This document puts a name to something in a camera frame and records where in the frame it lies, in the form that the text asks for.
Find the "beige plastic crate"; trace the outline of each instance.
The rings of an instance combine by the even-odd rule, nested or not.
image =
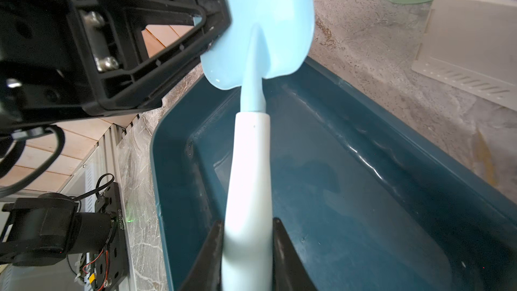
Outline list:
[[[517,110],[517,0],[434,0],[412,69]]]

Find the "white spatula handle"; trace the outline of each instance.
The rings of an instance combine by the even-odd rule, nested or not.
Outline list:
[[[223,291],[271,290],[273,207],[269,146],[269,115],[237,113],[224,219]]]

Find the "teal plastic basin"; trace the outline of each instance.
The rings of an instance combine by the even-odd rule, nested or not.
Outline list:
[[[274,215],[324,290],[516,289],[515,204],[311,59],[264,81]],[[239,89],[200,80],[151,160],[169,288],[224,218]]]

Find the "marble countertop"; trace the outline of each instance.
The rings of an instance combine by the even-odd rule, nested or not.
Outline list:
[[[411,71],[430,4],[314,0],[309,55],[517,202],[517,112]],[[198,65],[118,146],[134,284],[167,290],[149,164],[165,112],[203,75]]]

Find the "bolt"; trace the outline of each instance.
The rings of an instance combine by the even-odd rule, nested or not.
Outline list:
[[[95,59],[95,64],[97,65],[97,70],[99,72],[106,72],[111,70],[116,70],[120,67],[117,59],[113,56],[108,56],[103,59]]]
[[[22,83],[18,79],[9,78],[6,81],[7,87],[18,88],[22,86]]]
[[[104,17],[97,12],[89,12],[83,16],[84,23],[95,28],[101,28],[106,25]]]
[[[57,102],[60,97],[54,90],[48,89],[45,91],[45,98],[50,102]]]

